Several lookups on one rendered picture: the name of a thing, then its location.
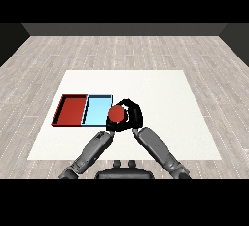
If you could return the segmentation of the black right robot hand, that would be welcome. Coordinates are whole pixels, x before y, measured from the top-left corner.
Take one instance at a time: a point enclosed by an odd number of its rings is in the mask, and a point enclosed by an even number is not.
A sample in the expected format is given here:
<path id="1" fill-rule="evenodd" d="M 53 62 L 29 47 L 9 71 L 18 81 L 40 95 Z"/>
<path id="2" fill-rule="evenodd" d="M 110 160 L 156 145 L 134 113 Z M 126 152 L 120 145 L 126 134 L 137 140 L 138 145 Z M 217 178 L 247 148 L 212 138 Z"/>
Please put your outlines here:
<path id="1" fill-rule="evenodd" d="M 123 99 L 119 102 L 119 105 L 125 105 L 128 107 L 128 122 L 132 123 L 132 129 L 143 127 L 142 111 L 138 104 L 130 99 Z"/>

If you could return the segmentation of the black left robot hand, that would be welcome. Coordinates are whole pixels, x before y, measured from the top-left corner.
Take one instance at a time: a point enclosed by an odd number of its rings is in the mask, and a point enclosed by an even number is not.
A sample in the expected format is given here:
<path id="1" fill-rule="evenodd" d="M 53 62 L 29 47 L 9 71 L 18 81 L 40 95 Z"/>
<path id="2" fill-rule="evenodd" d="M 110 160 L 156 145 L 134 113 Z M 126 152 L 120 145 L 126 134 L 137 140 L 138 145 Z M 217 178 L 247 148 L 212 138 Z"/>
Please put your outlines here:
<path id="1" fill-rule="evenodd" d="M 132 128 L 131 122 L 115 123 L 110 120 L 106 121 L 106 130 L 110 132 L 122 132 Z"/>

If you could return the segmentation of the small red can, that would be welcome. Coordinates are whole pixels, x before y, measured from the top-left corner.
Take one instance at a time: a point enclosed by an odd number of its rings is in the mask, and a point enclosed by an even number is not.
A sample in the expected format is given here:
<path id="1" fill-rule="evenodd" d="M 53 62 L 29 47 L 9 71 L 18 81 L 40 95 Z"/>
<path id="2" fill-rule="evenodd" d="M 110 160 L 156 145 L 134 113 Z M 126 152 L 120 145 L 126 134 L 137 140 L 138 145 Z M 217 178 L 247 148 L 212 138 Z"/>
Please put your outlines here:
<path id="1" fill-rule="evenodd" d="M 124 122 L 126 112 L 120 105 L 114 105 L 109 109 L 108 117 L 114 123 Z"/>

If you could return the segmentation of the shallow light blue open box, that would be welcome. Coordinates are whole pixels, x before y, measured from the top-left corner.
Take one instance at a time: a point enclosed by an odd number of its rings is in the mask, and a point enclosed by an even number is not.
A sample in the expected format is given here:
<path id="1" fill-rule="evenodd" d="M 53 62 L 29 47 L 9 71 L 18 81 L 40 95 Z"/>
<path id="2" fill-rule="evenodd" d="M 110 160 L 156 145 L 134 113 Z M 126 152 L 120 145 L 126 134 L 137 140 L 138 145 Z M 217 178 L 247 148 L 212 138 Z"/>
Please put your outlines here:
<path id="1" fill-rule="evenodd" d="M 84 108 L 81 125 L 83 127 L 104 127 L 112 103 L 113 97 L 110 94 L 90 94 Z"/>

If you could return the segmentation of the shallow red open box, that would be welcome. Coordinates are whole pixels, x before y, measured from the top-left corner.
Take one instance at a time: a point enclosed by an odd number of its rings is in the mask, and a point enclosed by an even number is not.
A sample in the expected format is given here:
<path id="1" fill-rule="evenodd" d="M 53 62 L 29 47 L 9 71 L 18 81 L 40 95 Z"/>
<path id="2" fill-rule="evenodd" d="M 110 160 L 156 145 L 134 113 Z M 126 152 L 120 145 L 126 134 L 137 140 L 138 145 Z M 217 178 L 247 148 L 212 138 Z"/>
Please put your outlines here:
<path id="1" fill-rule="evenodd" d="M 86 94 L 64 94 L 53 116 L 54 127 L 80 127 L 87 103 Z"/>

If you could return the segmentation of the dark grey robot body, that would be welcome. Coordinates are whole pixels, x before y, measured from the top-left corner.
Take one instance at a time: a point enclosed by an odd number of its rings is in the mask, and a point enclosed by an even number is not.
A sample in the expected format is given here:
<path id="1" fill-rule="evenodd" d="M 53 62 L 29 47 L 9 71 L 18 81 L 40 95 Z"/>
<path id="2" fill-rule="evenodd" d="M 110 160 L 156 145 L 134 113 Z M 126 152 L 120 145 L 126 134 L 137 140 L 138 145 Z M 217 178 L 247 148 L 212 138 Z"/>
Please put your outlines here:
<path id="1" fill-rule="evenodd" d="M 121 161 L 115 160 L 110 169 L 99 171 L 95 179 L 154 179 L 150 171 L 139 169 L 134 160 L 128 161 L 128 167 L 122 168 Z"/>

